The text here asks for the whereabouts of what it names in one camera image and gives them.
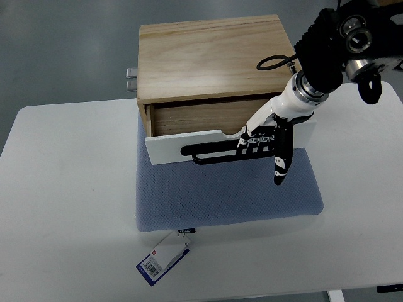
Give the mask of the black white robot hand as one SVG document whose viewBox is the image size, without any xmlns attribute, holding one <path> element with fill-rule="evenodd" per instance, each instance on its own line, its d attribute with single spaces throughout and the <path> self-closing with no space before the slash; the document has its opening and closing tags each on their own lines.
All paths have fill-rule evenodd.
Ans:
<svg viewBox="0 0 403 302">
<path fill-rule="evenodd" d="M 279 96 L 267 101 L 247 121 L 236 154 L 261 152 L 269 145 L 275 160 L 274 183 L 279 186 L 292 163 L 293 126 L 307 121 L 328 97 L 309 84 L 303 71 L 297 72 Z"/>
</svg>

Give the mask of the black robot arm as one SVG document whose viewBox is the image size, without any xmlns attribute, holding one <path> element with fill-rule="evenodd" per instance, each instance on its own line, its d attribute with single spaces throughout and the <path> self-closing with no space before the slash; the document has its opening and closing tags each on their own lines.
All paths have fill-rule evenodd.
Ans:
<svg viewBox="0 0 403 302">
<path fill-rule="evenodd" d="M 376 104 L 382 94 L 380 74 L 402 70 L 402 2 L 349 1 L 322 9 L 294 49 L 291 57 L 272 55 L 256 68 L 275 69 L 298 59 L 316 91 L 333 92 L 346 74 L 357 83 L 362 100 Z"/>
</svg>

